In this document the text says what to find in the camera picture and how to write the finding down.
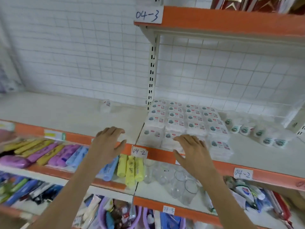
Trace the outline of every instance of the clear plastic cup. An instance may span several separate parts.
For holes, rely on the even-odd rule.
[[[198,186],[195,181],[193,180],[186,180],[185,181],[185,190],[181,196],[182,204],[188,206],[191,204],[191,201],[196,196],[198,192]]]
[[[173,198],[179,198],[184,192],[184,182],[186,181],[186,175],[183,171],[176,171],[174,178],[171,181],[170,195]]]
[[[146,159],[144,161],[145,176],[144,176],[144,180],[143,181],[146,184],[149,184],[149,183],[151,183],[153,181],[153,171],[154,171],[155,163],[156,163],[156,161],[149,160],[149,159]]]
[[[173,179],[174,174],[175,169],[172,165],[161,162],[155,171],[155,179],[160,185],[164,186]]]

